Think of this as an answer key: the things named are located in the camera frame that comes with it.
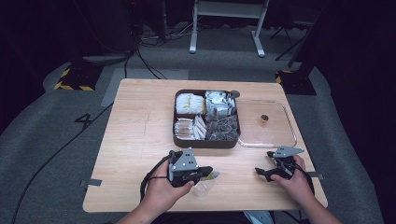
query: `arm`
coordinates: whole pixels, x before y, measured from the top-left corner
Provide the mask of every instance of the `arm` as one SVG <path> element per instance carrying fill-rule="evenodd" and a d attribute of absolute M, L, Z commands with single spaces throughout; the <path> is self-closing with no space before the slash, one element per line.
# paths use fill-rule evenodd
<path fill-rule="evenodd" d="M 293 158 L 305 170 L 303 159 L 297 155 L 294 155 Z M 315 198 L 301 171 L 296 169 L 290 180 L 284 179 L 279 175 L 271 175 L 271 179 L 282 186 L 289 196 L 303 208 L 312 224 L 342 223 Z"/>
<path fill-rule="evenodd" d="M 168 165 L 169 161 L 164 162 L 152 176 L 167 176 Z M 160 214 L 169 210 L 179 198 L 186 195 L 193 185 L 194 182 L 190 181 L 183 187 L 174 188 L 167 178 L 150 179 L 143 201 L 117 223 L 151 223 Z"/>

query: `stand leg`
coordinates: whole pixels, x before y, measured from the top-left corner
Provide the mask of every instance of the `stand leg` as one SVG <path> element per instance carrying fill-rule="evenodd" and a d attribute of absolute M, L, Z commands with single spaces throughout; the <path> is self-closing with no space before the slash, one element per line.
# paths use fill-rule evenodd
<path fill-rule="evenodd" d="M 264 21 L 265 14 L 267 12 L 268 3 L 269 3 L 269 0 L 264 2 L 263 6 L 262 6 L 262 13 L 260 15 L 259 22 L 257 23 L 256 31 L 251 32 L 251 35 L 252 35 L 253 41 L 254 41 L 254 45 L 256 46 L 256 50 L 257 50 L 257 53 L 259 54 L 259 57 L 265 56 L 264 49 L 262 48 L 262 42 L 259 39 L 259 34 L 260 34 L 260 31 L 262 30 L 262 23 Z"/>
<path fill-rule="evenodd" d="M 197 23 L 198 23 L 198 0 L 195 0 L 194 4 L 194 16 L 192 24 L 192 34 L 190 42 L 190 53 L 195 53 L 197 51 Z"/>

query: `white metal frame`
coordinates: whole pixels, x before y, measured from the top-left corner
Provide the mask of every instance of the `white metal frame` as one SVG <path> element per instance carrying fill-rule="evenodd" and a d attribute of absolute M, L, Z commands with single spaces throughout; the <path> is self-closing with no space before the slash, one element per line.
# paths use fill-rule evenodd
<path fill-rule="evenodd" d="M 258 19 L 255 31 L 251 32 L 254 45 L 260 57 L 264 57 L 264 49 L 259 39 L 259 34 L 262 29 L 262 22 L 264 21 L 267 12 L 269 0 L 265 0 L 263 4 L 243 4 L 243 3 L 224 3 L 224 2 L 206 2 L 195 0 L 193 26 L 190 42 L 190 53 L 195 53 L 197 50 L 197 22 L 198 16 L 223 16 L 223 17 L 238 17 Z"/>

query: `equipment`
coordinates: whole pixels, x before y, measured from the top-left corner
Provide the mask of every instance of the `equipment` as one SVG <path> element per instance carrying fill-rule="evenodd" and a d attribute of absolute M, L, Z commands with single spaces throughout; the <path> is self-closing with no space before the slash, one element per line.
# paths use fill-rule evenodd
<path fill-rule="evenodd" d="M 267 155 L 272 158 L 275 169 L 264 171 L 263 169 L 256 167 L 256 173 L 258 175 L 263 175 L 268 182 L 273 181 L 271 175 L 280 175 L 283 178 L 291 179 L 293 177 L 294 171 L 297 169 L 305 175 L 306 181 L 312 192 L 315 194 L 314 185 L 312 183 L 311 176 L 298 164 L 295 163 L 293 155 L 304 152 L 303 149 L 297 147 L 279 147 L 275 152 L 268 151 Z"/>
<path fill-rule="evenodd" d="M 149 180 L 154 178 L 152 174 L 166 160 L 169 160 L 169 169 L 166 178 L 175 188 L 184 186 L 190 181 L 194 181 L 194 185 L 196 185 L 201 177 L 208 176 L 213 171 L 213 168 L 210 166 L 200 167 L 198 165 L 191 147 L 188 147 L 184 153 L 182 150 L 177 152 L 170 150 L 169 155 L 159 161 L 143 179 L 140 185 L 140 201 L 145 197 L 146 185 Z"/>

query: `transparent container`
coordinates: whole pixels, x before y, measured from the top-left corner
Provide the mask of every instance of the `transparent container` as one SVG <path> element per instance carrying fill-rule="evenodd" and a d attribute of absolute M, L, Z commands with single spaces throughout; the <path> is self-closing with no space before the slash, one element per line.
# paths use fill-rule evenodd
<path fill-rule="evenodd" d="M 294 147 L 297 144 L 288 111 L 278 101 L 236 99 L 243 147 Z"/>

